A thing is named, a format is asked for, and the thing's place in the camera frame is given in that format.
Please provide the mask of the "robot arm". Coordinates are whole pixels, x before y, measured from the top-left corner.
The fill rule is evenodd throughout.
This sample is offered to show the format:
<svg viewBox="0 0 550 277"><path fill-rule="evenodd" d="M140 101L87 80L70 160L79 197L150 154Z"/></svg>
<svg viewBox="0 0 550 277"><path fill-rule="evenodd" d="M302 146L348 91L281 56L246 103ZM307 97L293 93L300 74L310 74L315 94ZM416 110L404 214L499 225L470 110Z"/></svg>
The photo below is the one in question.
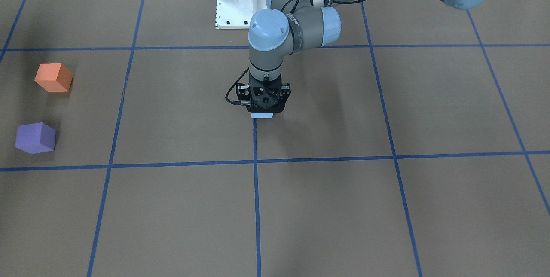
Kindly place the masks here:
<svg viewBox="0 0 550 277"><path fill-rule="evenodd" d="M366 0L266 0L266 8L249 21L249 81L236 81L236 101L251 113L280 113L291 87L282 82L284 57L338 40L342 23L337 6ZM472 9L485 0L438 0L455 9Z"/></svg>

